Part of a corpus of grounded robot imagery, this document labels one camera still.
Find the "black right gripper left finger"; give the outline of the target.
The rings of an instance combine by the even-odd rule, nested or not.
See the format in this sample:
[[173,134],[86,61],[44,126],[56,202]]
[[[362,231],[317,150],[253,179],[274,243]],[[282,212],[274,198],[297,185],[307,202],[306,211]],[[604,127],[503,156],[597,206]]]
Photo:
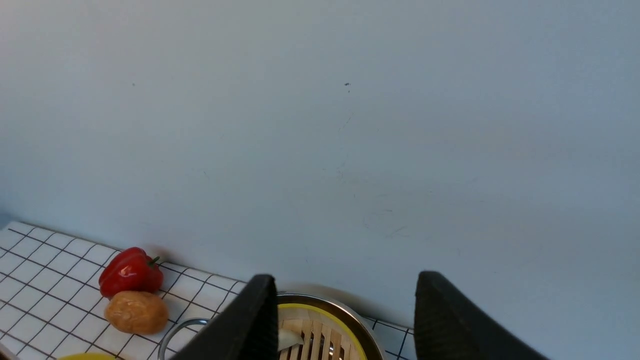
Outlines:
[[276,360],[278,356],[277,288],[273,276],[260,274],[172,359]]

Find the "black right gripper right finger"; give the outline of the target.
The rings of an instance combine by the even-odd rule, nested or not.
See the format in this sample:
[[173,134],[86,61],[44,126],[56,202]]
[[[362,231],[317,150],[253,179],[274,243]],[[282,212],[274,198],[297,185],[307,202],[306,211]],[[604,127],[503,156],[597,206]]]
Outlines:
[[545,360],[438,271],[421,271],[414,301],[419,360]]

